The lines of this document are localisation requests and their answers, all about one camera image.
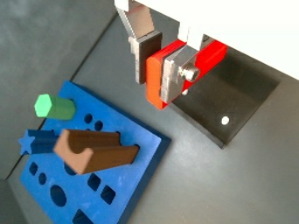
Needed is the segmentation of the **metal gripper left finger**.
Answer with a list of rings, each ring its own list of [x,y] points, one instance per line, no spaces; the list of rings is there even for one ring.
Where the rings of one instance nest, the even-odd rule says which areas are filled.
[[[162,34],[154,29],[150,11],[137,1],[114,1],[134,55],[134,82],[145,83],[145,60],[161,49]]]

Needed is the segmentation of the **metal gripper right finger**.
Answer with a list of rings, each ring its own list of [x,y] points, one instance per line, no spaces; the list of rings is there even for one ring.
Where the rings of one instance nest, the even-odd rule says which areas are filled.
[[[196,54],[201,49],[202,31],[194,27],[180,27],[177,39],[185,45],[162,60],[162,82],[160,97],[169,103],[182,92],[185,81],[194,82],[200,69],[194,67]]]

